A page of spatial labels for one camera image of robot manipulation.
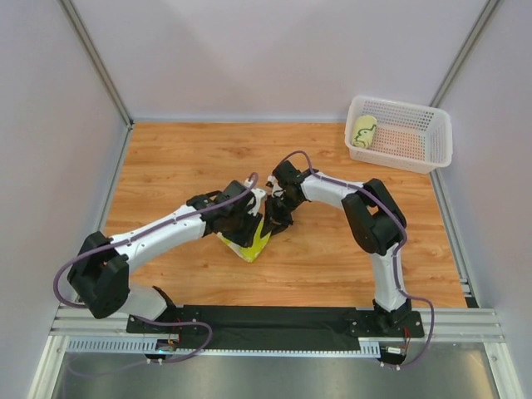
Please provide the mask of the yellow green towel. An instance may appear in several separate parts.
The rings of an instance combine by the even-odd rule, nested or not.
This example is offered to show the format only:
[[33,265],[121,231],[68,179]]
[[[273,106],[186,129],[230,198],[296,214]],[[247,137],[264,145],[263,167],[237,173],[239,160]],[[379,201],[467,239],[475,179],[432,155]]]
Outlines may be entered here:
[[247,263],[252,263],[261,254],[270,240],[271,233],[267,233],[264,236],[261,235],[264,226],[264,217],[261,217],[259,224],[257,225],[253,236],[252,242],[249,247],[242,247],[236,244],[234,241],[223,236],[221,233],[217,233],[216,236],[228,246],[237,256]]

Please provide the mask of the green patterned towel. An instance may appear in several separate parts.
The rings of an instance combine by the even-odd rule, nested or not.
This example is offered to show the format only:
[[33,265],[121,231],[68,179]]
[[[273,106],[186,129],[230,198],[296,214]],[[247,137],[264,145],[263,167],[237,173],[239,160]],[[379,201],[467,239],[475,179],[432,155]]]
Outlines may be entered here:
[[377,119],[374,116],[359,116],[353,124],[350,143],[352,146],[368,149],[372,144],[377,129]]

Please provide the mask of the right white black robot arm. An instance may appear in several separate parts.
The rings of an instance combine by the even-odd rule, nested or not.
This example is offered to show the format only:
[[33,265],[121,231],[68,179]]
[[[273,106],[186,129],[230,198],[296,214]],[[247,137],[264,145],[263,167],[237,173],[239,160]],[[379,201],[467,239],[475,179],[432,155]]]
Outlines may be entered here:
[[292,212],[304,202],[342,210],[359,247],[370,254],[376,285],[373,307],[381,328],[391,328],[411,311],[401,291],[401,242],[406,218],[378,179],[355,183],[334,179],[315,169],[298,170],[285,160],[268,177],[262,235],[279,234],[293,225]]

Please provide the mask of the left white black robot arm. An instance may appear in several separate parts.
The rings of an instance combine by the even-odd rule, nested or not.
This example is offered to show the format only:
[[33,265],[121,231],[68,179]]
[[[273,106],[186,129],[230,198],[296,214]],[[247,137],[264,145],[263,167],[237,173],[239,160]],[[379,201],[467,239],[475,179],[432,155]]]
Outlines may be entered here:
[[266,198],[251,181],[232,181],[222,191],[196,195],[173,213],[146,226],[106,237],[86,237],[67,275],[83,306],[96,319],[127,313],[153,323],[172,323],[177,307],[158,287],[137,286],[130,275],[152,259],[209,234],[248,248],[262,221]]

